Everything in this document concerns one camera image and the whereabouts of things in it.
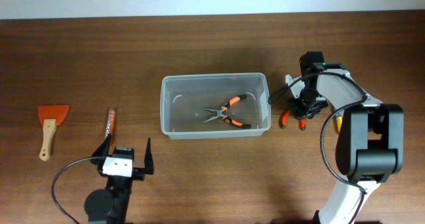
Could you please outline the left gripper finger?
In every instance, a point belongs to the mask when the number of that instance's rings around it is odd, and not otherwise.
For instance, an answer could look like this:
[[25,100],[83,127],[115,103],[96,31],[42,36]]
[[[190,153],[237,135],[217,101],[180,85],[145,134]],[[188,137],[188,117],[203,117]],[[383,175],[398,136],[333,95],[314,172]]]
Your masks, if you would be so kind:
[[104,157],[108,155],[110,144],[112,142],[112,135],[107,134],[102,144],[95,150],[92,157]]
[[153,175],[154,174],[154,163],[153,163],[153,156],[151,152],[151,138],[148,138],[147,145],[145,149],[145,156],[144,156],[144,170],[145,175]]

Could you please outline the small orange cutting pliers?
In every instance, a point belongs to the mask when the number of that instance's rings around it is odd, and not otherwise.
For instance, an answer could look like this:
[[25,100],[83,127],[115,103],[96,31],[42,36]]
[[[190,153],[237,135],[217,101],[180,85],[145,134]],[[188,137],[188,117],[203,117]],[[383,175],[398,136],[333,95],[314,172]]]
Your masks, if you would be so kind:
[[[288,110],[280,118],[279,125],[280,125],[281,129],[284,129],[286,127],[286,121],[287,121],[287,119],[288,119],[288,117],[290,116],[291,113],[292,113],[292,111]],[[305,120],[299,120],[299,128],[300,128],[300,130],[305,131],[305,129],[306,129]]]

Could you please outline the clear case coloured screwdrivers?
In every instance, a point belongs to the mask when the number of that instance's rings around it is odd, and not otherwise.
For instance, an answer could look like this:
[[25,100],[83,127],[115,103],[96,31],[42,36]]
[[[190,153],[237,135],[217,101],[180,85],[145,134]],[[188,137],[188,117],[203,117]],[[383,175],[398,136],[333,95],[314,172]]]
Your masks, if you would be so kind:
[[341,126],[342,126],[342,121],[343,121],[342,116],[340,114],[338,114],[338,115],[336,115],[335,119],[336,119],[336,122],[337,122],[337,130],[338,130],[338,132],[340,132]]

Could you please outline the orange scraper wooden handle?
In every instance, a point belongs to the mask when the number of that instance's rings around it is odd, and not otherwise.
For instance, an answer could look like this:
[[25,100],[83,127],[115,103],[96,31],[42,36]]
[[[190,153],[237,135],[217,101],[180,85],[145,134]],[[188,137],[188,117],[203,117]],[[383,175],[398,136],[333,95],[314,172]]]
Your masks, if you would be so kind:
[[69,104],[41,105],[38,107],[39,121],[42,125],[42,146],[39,158],[47,161],[50,158],[52,139],[59,125],[66,119],[70,110]]

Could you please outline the orange black long-nose pliers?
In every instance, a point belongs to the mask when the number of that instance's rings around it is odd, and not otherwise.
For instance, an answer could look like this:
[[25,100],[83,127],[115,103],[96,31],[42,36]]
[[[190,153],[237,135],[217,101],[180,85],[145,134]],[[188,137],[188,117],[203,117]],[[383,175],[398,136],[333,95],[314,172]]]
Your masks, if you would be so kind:
[[229,116],[230,112],[230,108],[232,106],[234,106],[237,102],[244,100],[247,98],[246,94],[241,94],[238,96],[235,96],[233,98],[231,98],[226,104],[224,104],[223,106],[221,106],[220,109],[212,109],[212,108],[204,108],[205,111],[214,113],[214,116],[211,116],[210,118],[208,118],[207,120],[204,121],[204,123],[206,122],[210,122],[212,120],[216,120],[221,118],[223,122],[230,124],[231,126],[234,126],[236,128],[240,128],[240,129],[251,129],[252,125],[251,124],[246,124],[243,122],[239,122],[233,118],[231,118]]

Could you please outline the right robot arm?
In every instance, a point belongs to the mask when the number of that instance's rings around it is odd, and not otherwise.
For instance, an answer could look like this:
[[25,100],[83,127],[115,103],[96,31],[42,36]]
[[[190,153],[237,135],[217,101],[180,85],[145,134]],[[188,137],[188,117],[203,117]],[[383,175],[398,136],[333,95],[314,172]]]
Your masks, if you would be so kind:
[[371,96],[341,63],[326,62],[322,52],[299,59],[301,76],[286,75],[289,113],[305,120],[332,105],[319,145],[325,167],[336,178],[327,203],[314,223],[354,223],[370,194],[403,165],[404,111]]

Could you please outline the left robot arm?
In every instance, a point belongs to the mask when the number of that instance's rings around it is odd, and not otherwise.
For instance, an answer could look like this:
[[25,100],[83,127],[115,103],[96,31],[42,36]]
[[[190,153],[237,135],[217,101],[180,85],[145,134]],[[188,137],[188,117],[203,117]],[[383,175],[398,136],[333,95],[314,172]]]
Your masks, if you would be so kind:
[[89,223],[125,223],[133,182],[154,174],[151,140],[147,141],[142,168],[133,165],[133,148],[117,146],[109,154],[111,143],[112,135],[108,134],[90,161],[107,182],[105,188],[93,191],[85,200]]

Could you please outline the clear plastic container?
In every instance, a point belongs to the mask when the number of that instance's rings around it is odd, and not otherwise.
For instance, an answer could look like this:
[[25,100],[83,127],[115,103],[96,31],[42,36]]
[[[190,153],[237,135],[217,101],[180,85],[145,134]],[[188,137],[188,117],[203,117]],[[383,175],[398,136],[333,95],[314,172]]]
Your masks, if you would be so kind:
[[[251,124],[240,129],[221,118],[204,123],[231,98],[246,94],[229,116]],[[267,80],[261,72],[166,76],[161,85],[161,130],[172,140],[261,136],[272,125]]]

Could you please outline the orange screwdriver bit holder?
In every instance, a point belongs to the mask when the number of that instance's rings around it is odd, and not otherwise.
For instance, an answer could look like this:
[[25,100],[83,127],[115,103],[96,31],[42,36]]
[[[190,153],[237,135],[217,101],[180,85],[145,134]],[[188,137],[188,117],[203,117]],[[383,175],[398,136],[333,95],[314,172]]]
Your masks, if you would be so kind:
[[113,134],[114,131],[114,124],[115,124],[115,117],[116,117],[116,111],[112,108],[108,111],[108,119],[106,123],[106,131],[105,131],[105,138],[107,138],[110,134]]

